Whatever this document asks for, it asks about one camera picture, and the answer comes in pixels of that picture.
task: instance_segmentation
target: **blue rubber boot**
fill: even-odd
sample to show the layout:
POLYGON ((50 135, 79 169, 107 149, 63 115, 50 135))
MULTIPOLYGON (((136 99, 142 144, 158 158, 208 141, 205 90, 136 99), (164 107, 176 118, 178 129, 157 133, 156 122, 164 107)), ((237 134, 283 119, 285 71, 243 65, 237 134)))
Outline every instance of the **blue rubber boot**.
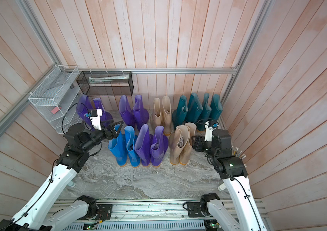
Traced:
POLYGON ((86 113, 89 113, 89 111, 93 109, 93 106, 90 103, 88 96, 82 95, 79 99, 79 103, 81 104, 76 105, 76 113, 80 116, 80 118, 82 118, 82 120, 85 121, 89 129, 94 130, 90 118, 85 116, 86 113))
POLYGON ((140 157, 134 150, 135 141, 138 138, 134 133, 135 131, 132 126, 125 127, 126 150, 128 151, 130 164, 136 168, 140 165, 140 157))
POLYGON ((214 94, 211 100, 211 114, 210 119, 218 120, 221 113, 223 112, 223 105, 220 102, 220 95, 214 94))
POLYGON ((179 98, 178 109, 172 113, 172 123, 174 124, 174 130, 176 129, 176 126, 182 125, 184 123, 187 113, 188 106, 186 104, 186 97, 185 95, 182 95, 179 98))
POLYGON ((126 150, 125 136, 122 135, 121 131, 116 139, 112 139, 108 142, 108 149, 116 157, 117 164, 120 165, 120 167, 124 167, 128 160, 128 151, 126 150))
POLYGON ((202 113, 203 107, 199 101, 197 93, 190 94, 188 103, 188 113, 185 121, 189 123, 197 123, 199 115, 202 113))
POLYGON ((210 94, 208 94, 208 93, 205 93, 203 95, 203 102, 202 102, 203 111, 199 115, 199 118, 198 118, 199 123, 197 122, 197 131, 199 131, 199 132, 203 132, 205 130, 205 123, 208 120, 208 118, 210 118, 212 109, 208 105, 209 97, 210 97, 210 94))

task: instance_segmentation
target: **black cable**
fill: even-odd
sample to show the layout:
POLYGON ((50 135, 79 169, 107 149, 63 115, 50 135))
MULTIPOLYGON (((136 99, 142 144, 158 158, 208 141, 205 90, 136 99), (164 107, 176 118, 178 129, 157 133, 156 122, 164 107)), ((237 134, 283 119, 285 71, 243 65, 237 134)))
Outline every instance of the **black cable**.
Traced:
POLYGON ((17 220, 17 221, 15 221, 15 222, 13 222, 13 223, 11 223, 11 224, 9 224, 9 225, 7 225, 6 227, 4 227, 4 228, 1 228, 0 230, 3 230, 3 229, 6 229, 6 228, 8 228, 8 227, 10 227, 11 225, 13 225, 13 224, 15 224, 16 222, 18 222, 21 218, 23 218, 25 215, 28 215, 28 213, 27 212, 29 212, 29 210, 40 200, 40 198, 44 195, 44 193, 47 191, 47 189, 48 189, 48 187, 50 186, 50 184, 53 182, 53 166, 54 166, 54 164, 55 164, 55 162, 57 161, 58 159, 56 159, 54 162, 53 162, 53 164, 52 164, 52 173, 51 173, 51 177, 50 177, 50 179, 49 179, 49 183, 48 183, 48 185, 47 185, 47 187, 46 187, 46 189, 44 190, 44 192, 41 194, 41 196, 39 196, 39 198, 32 204, 32 206, 30 206, 30 208, 28 208, 27 209, 27 211, 17 220))
POLYGON ((99 150, 96 151, 95 153, 93 153, 92 155, 89 154, 89 156, 95 156, 102 150, 102 143, 100 143, 100 144, 101 144, 101 147, 99 148, 99 150))
MULTIPOLYGON (((55 212, 53 215, 55 215, 56 213, 58 213, 58 212, 59 212, 59 211, 61 211, 61 210, 63 210, 63 209, 60 209, 60 210, 58 210, 58 211, 57 211, 57 212, 55 212)), ((52 216, 53 216, 53 215, 52 215, 52 216)))
POLYGON ((64 130, 63 130, 63 121, 64 121, 64 119, 65 119, 65 117, 66 117, 66 114, 69 112, 69 110, 73 107, 73 106, 75 106, 76 104, 82 104, 82 105, 84 105, 85 106, 85 108, 88 110, 88 107, 85 105, 85 104, 83 104, 83 103, 80 103, 80 102, 78 102, 78 103, 74 103, 74 104, 72 104, 71 105, 71 107, 66 111, 66 113, 65 113, 65 115, 63 116, 63 118, 62 118, 62 122, 61 122, 61 128, 62 128, 62 132, 63 132, 63 134, 65 134, 65 132, 64 132, 64 130))
POLYGON ((246 192, 246 190, 244 189, 242 183, 240 183, 239 180, 237 180, 235 177, 233 177, 233 176, 231 176, 231 175, 229 175, 229 174, 226 174, 226 173, 222 173, 222 174, 227 175, 227 176, 233 178, 234 180, 236 180, 236 181, 240 184, 240 186, 242 187, 242 189, 243 189, 243 191, 244 191, 244 194, 245 194, 245 197, 244 197, 244 198, 247 198, 247 199, 248 199, 248 202, 250 203, 250 206, 251 206, 251 208, 252 208, 253 214, 254 214, 255 219, 256 219, 256 221, 257 221, 258 228, 259 228, 260 231, 261 231, 262 229, 261 229, 260 223, 259 223, 259 221, 258 221, 258 218, 257 218, 256 212, 255 212, 255 210, 254 210, 254 208, 253 208, 253 206, 252 206, 252 203, 251 203, 251 200, 250 200, 250 195, 247 194, 247 192, 246 192))

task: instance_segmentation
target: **gray marble floor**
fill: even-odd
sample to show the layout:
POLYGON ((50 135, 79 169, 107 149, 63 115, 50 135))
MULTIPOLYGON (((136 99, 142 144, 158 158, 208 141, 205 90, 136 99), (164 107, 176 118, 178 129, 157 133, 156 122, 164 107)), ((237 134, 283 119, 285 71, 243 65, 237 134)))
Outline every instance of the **gray marble floor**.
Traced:
MULTIPOLYGON (((111 114, 115 122, 121 120, 118 111, 111 111, 111 114)), ((98 149, 99 147, 94 147, 90 153, 98 149)), ((221 198, 230 198, 226 190, 217 190, 222 181, 207 163, 204 153, 193 150, 189 163, 185 166, 172 165, 169 156, 170 149, 166 151, 158 168, 152 165, 133 168, 129 160, 126 166, 120 167, 109 151, 108 143, 102 142, 101 151, 90 157, 73 179, 76 186, 67 186, 59 199, 82 195, 94 198, 200 198, 206 193, 217 193, 221 198)))

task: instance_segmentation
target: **rain boot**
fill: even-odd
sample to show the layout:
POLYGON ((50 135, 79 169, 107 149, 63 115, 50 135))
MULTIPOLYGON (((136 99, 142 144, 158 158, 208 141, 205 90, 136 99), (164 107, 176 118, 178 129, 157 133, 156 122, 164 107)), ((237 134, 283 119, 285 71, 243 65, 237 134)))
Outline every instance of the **rain boot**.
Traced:
POLYGON ((189 139, 189 130, 185 125, 176 127, 174 133, 170 135, 170 163, 175 165, 179 163, 179 156, 182 153, 189 139))
POLYGON ((142 165, 148 167, 151 163, 151 153, 150 148, 152 144, 153 135, 149 134, 149 129, 147 124, 143 124, 137 141, 135 142, 134 150, 138 156, 142 159, 142 165))
POLYGON ((130 108, 130 104, 126 95, 123 95, 120 98, 119 111, 120 111, 121 118, 126 124, 126 126, 135 127, 134 113, 130 108))
MULTIPOLYGON (((119 124, 115 125, 115 130, 118 130, 119 127, 119 124)), ((116 139, 112 139, 108 142, 108 149, 116 157, 117 164, 120 165, 120 167, 126 165, 128 151, 126 150, 125 136, 122 135, 121 131, 116 139)))
POLYGON ((153 112, 151 118, 149 119, 149 122, 151 123, 151 127, 153 130, 155 130, 157 126, 161 126, 162 114, 161 114, 159 98, 155 98, 153 100, 153 112))
POLYGON ((172 123, 174 124, 174 130, 176 129, 176 126, 183 124, 187 113, 188 106, 186 104, 186 97, 185 95, 182 95, 179 99, 178 109, 172 113, 172 123))
POLYGON ((167 147, 169 146, 169 141, 163 134, 163 128, 163 126, 157 126, 155 129, 155 135, 153 136, 151 145, 151 162, 153 167, 160 166, 166 153, 167 147))
POLYGON ((205 123, 207 122, 208 118, 210 117, 211 107, 208 105, 209 97, 210 97, 210 94, 208 94, 208 93, 205 93, 203 95, 203 103, 202 103, 203 111, 199 115, 199 118, 198 118, 199 123, 197 122, 197 131, 198 132, 203 132, 205 130, 205 123))
POLYGON ((197 128, 197 126, 194 123, 185 123, 185 126, 187 126, 188 128, 189 139, 186 145, 184 146, 182 153, 179 156, 179 163, 181 165, 188 164, 190 155, 192 153, 192 145, 193 145, 192 136, 194 136, 194 133, 196 132, 196 128, 197 128))
POLYGON ((125 127, 126 150, 128 150, 128 155, 131 165, 134 168, 137 168, 140 165, 140 157, 134 150, 134 145, 138 137, 134 133, 135 131, 132 126, 125 127))
POLYGON ((162 97, 162 125, 163 125, 163 133, 165 136, 169 136, 171 134, 171 102, 168 96, 162 97))
POLYGON ((93 109, 93 106, 90 103, 88 96, 82 95, 79 99, 79 103, 82 103, 82 104, 76 105, 76 113, 80 116, 80 118, 82 118, 82 120, 85 121, 85 123, 87 124, 87 127, 89 129, 94 130, 90 118, 85 116, 86 113, 89 113, 89 111, 93 109))
POLYGON ((188 113, 185 121, 189 123, 197 123, 199 115, 202 113, 203 107, 199 101, 197 93, 190 94, 188 103, 188 113))
POLYGON ((137 122, 138 131, 140 131, 140 128, 143 126, 143 124, 147 123, 149 119, 149 113, 143 107, 142 95, 135 96, 133 112, 135 121, 137 122))
POLYGON ((101 98, 95 98, 95 99, 93 99, 93 101, 94 101, 94 105, 96 106, 96 109, 102 109, 102 116, 100 118, 101 122, 109 121, 109 122, 103 123, 103 126, 107 127, 107 125, 109 125, 110 123, 113 123, 114 120, 112 118, 112 115, 109 112, 106 112, 106 110, 104 109, 101 98))
POLYGON ((211 114, 210 119, 217 121, 223 112, 223 105, 220 102, 220 95, 214 94, 211 100, 211 114))

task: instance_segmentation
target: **white wire mesh shelf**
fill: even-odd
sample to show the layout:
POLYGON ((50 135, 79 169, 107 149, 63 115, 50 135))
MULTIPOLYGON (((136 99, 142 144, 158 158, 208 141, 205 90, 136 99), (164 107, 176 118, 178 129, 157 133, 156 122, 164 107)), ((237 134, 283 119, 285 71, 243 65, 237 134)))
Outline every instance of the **white wire mesh shelf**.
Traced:
POLYGON ((57 66, 30 95, 35 106, 58 106, 67 90, 79 74, 77 67, 72 72, 64 72, 57 66))
POLYGON ((62 66, 56 66, 29 97, 30 102, 59 134, 63 134, 63 118, 64 132, 81 121, 76 113, 76 106, 66 114, 70 106, 77 103, 82 95, 79 94, 79 86, 70 89, 78 74, 77 67, 73 67, 72 72, 65 72, 62 66))

